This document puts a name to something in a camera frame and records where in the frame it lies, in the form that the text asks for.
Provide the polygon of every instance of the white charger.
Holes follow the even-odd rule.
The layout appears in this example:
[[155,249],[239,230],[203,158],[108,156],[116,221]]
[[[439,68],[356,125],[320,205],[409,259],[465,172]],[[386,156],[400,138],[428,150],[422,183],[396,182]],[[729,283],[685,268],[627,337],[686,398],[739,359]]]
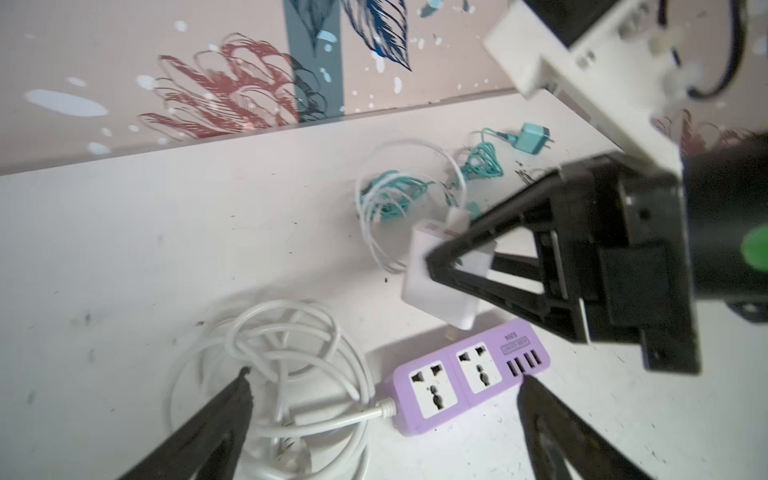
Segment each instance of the white charger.
[[[480,299],[432,280],[425,259],[438,245],[466,230],[469,220],[467,210],[452,207],[445,223],[420,220],[413,226],[406,279],[400,295],[409,305],[462,330],[469,330],[474,325]],[[455,267],[487,276],[495,250],[496,242],[488,243],[459,258]]]

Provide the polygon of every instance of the black wire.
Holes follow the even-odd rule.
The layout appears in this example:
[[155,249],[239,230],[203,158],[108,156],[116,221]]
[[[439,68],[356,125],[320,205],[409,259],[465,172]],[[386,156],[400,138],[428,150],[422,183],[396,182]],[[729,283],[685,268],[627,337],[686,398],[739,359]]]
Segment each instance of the black wire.
[[[697,88],[688,90],[688,96],[694,100],[709,100],[725,91],[736,77],[736,72],[741,65],[746,44],[746,2],[745,0],[729,0],[730,5],[730,56],[723,77],[715,88],[702,92]],[[667,27],[667,0],[659,0],[659,12],[657,22],[662,28]],[[672,49],[672,56],[676,64],[680,65],[680,56],[676,49]]]

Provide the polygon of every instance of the blue leaf drawing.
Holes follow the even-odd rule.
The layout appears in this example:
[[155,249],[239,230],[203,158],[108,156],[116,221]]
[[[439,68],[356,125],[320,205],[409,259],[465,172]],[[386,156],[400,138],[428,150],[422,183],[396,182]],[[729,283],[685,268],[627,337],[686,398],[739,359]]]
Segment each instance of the blue leaf drawing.
[[341,0],[349,22],[366,46],[411,69],[405,0]]
[[317,34],[323,30],[323,23],[331,14],[336,0],[288,0],[299,14],[306,33],[312,39],[312,48],[317,46]]

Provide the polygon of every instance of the coiled white cable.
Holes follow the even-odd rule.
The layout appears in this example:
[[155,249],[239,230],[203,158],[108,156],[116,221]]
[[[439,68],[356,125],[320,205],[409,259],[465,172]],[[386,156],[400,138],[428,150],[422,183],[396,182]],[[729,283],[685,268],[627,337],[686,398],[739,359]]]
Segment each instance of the coiled white cable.
[[384,178],[376,182],[375,185],[372,185],[371,188],[364,195],[362,195],[362,191],[364,189],[364,186],[362,185],[363,176],[366,174],[366,167],[368,166],[370,161],[376,155],[382,153],[383,151],[388,150],[392,147],[398,147],[402,145],[414,145],[417,147],[427,147],[430,150],[433,150],[438,154],[440,154],[443,158],[445,158],[445,160],[448,161],[448,163],[453,168],[456,175],[456,180],[458,185],[458,198],[455,199],[456,206],[459,208],[465,208],[467,203],[467,182],[464,178],[464,175],[462,174],[462,169],[456,163],[456,161],[453,160],[453,158],[451,158],[450,155],[448,155],[447,152],[445,152],[442,148],[438,147],[437,145],[431,144],[428,141],[424,141],[424,140],[418,140],[415,138],[406,138],[402,140],[391,141],[385,144],[381,144],[378,147],[374,148],[373,151],[368,155],[368,157],[366,157],[362,161],[360,175],[358,175],[358,177],[355,179],[354,201],[357,207],[357,213],[358,213],[358,218],[360,222],[360,232],[362,234],[362,241],[366,244],[366,246],[368,247],[368,250],[370,250],[371,255],[373,256],[373,259],[376,261],[376,264],[379,266],[379,268],[390,273],[401,273],[405,271],[406,265],[403,262],[400,262],[397,259],[392,258],[390,255],[388,255],[387,252],[384,251],[383,248],[381,248],[381,246],[373,238],[373,235],[371,233],[371,224],[375,220],[376,211],[378,211],[380,208],[382,208],[385,205],[395,206],[396,208],[400,209],[402,215],[405,216],[406,212],[400,207],[398,200],[400,200],[402,197],[410,201],[412,201],[412,199],[409,198],[401,190],[388,187],[387,185],[393,180],[396,180],[398,178],[413,177],[413,178],[425,179],[427,181],[433,182],[435,185],[441,186],[448,197],[454,198],[453,191],[445,183],[437,181],[431,176],[429,176],[428,174],[424,174],[423,172],[416,172],[416,171],[410,171],[410,170],[400,170],[384,176]]
[[[271,310],[292,310],[293,315],[287,322],[264,321],[262,314]],[[320,320],[326,328],[300,322],[307,317]],[[222,329],[226,329],[224,334],[215,333]],[[289,347],[291,333],[314,336],[322,340],[324,345],[321,353],[303,351],[297,345]],[[265,343],[269,344],[271,349],[264,349]],[[174,430],[171,401],[177,381],[189,362],[196,358],[202,359],[202,355],[209,349],[216,349],[219,354],[214,356],[214,361],[207,370],[208,376],[203,378],[204,387],[208,386],[210,378],[227,356],[244,365],[252,366],[253,372],[257,372],[268,382],[277,384],[273,424],[264,425],[252,420],[248,430],[248,439],[272,439],[269,456],[265,458],[262,451],[251,448],[246,440],[242,455],[246,456],[248,461],[240,463],[241,472],[252,478],[263,480],[289,478],[320,480],[334,478],[341,471],[351,469],[356,463],[354,478],[360,480],[365,476],[369,462],[368,421],[395,415],[395,403],[391,399],[385,399],[375,406],[372,405],[374,386],[365,356],[322,307],[292,300],[260,303],[244,311],[237,318],[225,320],[210,336],[183,354],[170,368],[165,389],[163,420],[168,435]],[[349,365],[353,373],[352,378],[334,365],[333,360],[338,357]],[[292,365],[300,362],[305,366],[289,372],[288,362]],[[288,384],[308,379],[319,372],[339,384],[359,411],[308,425],[286,425],[286,423],[292,423],[286,398]],[[349,425],[354,425],[354,428],[346,445],[328,465],[318,472],[311,472],[311,466],[307,464],[300,465],[298,473],[276,466],[280,464],[276,455],[280,454],[281,439],[295,439],[330,432]]]

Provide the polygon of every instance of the wall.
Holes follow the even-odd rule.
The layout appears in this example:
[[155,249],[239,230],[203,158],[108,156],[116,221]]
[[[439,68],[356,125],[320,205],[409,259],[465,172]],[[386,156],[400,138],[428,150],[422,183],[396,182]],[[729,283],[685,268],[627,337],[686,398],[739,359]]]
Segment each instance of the wall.
[[[481,37],[505,0],[11,0],[0,5],[0,174],[510,88]],[[657,126],[685,152],[768,126],[768,2],[717,101]],[[726,0],[671,0],[684,61],[719,78]]]
[[[722,147],[768,130],[768,0],[749,0],[746,47],[733,83],[712,101],[670,105],[654,123],[680,143],[682,154]],[[720,80],[730,53],[727,0],[670,0],[670,25],[687,29],[681,61],[703,66],[703,90]]]

